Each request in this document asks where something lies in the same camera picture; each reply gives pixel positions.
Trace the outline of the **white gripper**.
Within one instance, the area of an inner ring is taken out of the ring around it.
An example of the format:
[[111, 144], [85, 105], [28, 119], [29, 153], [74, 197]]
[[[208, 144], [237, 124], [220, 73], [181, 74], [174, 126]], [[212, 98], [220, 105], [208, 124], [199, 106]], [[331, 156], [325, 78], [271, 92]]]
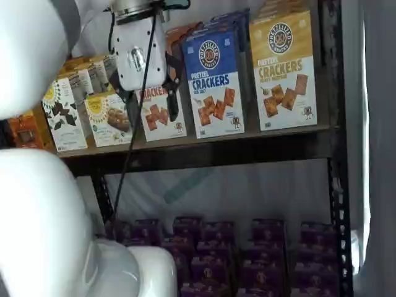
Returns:
[[[170, 121], [179, 114], [177, 94], [183, 74], [182, 61], [166, 52], [165, 33], [158, 16], [114, 27], [116, 69], [109, 84], [123, 101], [130, 101], [143, 80], [147, 88], [163, 83]], [[174, 69], [174, 77], [168, 69]]]

